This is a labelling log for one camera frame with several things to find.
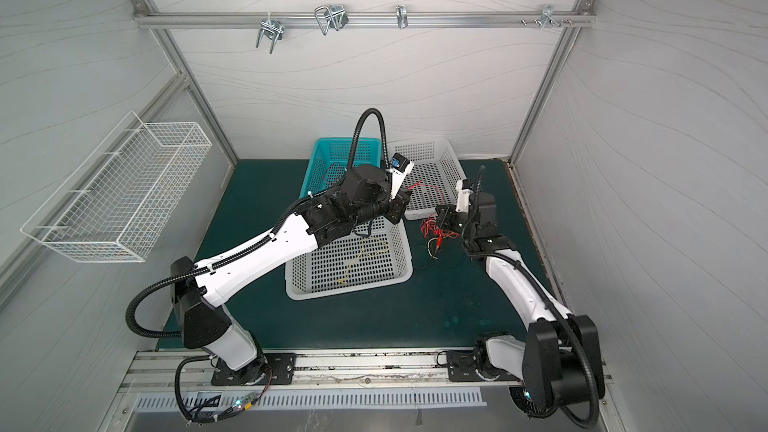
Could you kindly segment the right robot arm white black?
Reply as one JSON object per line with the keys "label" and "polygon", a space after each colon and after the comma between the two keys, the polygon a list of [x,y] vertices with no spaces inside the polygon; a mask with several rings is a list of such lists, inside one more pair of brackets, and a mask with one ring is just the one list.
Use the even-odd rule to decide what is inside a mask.
{"label": "right robot arm white black", "polygon": [[501,233],[495,198],[480,179],[460,179],[455,189],[455,203],[436,208],[438,226],[457,233],[462,250],[482,265],[526,328],[524,339],[508,333],[480,339],[475,375],[486,382],[519,380],[510,396],[529,418],[562,412],[577,427],[594,428],[606,392],[597,325],[559,302],[530,271]]}

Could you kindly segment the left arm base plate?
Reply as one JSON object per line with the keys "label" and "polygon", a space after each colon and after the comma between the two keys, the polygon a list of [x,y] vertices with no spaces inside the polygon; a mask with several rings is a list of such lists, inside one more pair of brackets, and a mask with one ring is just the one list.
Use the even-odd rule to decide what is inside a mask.
{"label": "left arm base plate", "polygon": [[218,358],[211,379],[213,386],[290,385],[295,371],[295,353],[266,353],[239,370]]}

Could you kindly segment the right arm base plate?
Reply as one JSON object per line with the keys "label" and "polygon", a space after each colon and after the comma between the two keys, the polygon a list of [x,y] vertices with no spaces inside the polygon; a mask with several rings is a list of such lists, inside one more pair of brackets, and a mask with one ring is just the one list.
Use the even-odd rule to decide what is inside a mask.
{"label": "right arm base plate", "polygon": [[435,365],[447,370],[448,381],[452,383],[520,381],[507,371],[493,367],[485,353],[475,349],[439,351]]}

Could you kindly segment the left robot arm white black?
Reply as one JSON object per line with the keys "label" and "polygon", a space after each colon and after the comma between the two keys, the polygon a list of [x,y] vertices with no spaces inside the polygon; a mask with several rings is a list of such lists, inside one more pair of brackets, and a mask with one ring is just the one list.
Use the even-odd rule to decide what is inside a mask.
{"label": "left robot arm white black", "polygon": [[188,349],[201,349],[234,373],[262,366],[266,359],[253,335],[229,313],[226,304],[241,289],[286,262],[352,234],[359,226],[385,218],[393,225],[404,217],[412,195],[405,187],[412,162],[399,153],[386,154],[379,165],[354,163],[363,126],[373,117],[384,134],[383,114],[376,108],[359,117],[347,156],[346,170],[330,187],[293,202],[275,225],[217,256],[198,262],[176,260],[169,277],[140,291],[125,312],[127,327],[146,338],[170,338],[172,332],[139,324],[136,312],[151,294],[172,290],[180,327],[177,337]]}

